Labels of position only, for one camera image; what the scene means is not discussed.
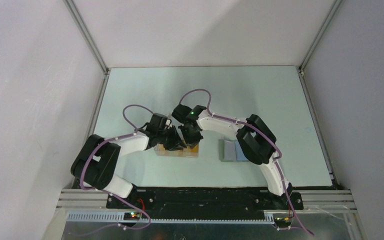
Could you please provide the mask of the clear plastic tray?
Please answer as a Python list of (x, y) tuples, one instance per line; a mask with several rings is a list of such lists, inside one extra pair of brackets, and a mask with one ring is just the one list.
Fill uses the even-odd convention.
[(162, 144), (157, 144), (154, 148), (157, 156), (163, 157), (180, 157), (180, 158), (198, 158), (199, 157), (199, 144), (193, 148), (186, 147), (176, 150), (167, 150)]

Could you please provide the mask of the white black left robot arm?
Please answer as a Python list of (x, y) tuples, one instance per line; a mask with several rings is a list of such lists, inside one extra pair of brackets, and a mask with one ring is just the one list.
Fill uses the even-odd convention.
[(167, 151), (179, 151), (187, 146), (172, 121), (165, 115), (154, 113), (149, 122), (133, 133), (105, 139), (90, 135), (74, 160), (70, 173), (78, 178), (83, 188), (108, 192), (119, 196), (125, 208), (133, 208), (138, 194), (136, 186), (115, 173), (119, 157), (147, 151), (162, 145)]

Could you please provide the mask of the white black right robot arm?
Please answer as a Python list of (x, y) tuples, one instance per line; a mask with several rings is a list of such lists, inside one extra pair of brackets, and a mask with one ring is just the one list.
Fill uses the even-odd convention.
[(271, 204), (277, 209), (284, 209), (290, 204), (292, 187), (277, 163), (282, 157), (276, 146), (277, 138), (258, 115), (234, 118), (210, 112), (202, 105), (190, 108), (178, 104), (171, 116), (180, 123), (178, 128), (190, 148), (203, 139), (202, 131), (236, 138), (244, 157), (261, 169), (271, 193)]

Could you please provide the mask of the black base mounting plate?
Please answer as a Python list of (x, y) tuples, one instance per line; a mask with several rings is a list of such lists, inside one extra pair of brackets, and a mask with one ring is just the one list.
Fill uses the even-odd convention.
[(137, 187), (126, 201), (153, 220), (263, 220), (265, 211), (303, 210), (301, 194), (277, 196), (267, 187)]

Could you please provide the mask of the aluminium frame rail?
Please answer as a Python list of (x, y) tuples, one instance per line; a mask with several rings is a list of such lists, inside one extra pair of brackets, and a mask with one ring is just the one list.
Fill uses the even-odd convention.
[(147, 223), (268, 223), (296, 221), (300, 213), (355, 213), (349, 190), (294, 189), (289, 197), (263, 187), (141, 187), (121, 202), (101, 191), (64, 189), (58, 209), (74, 221)]

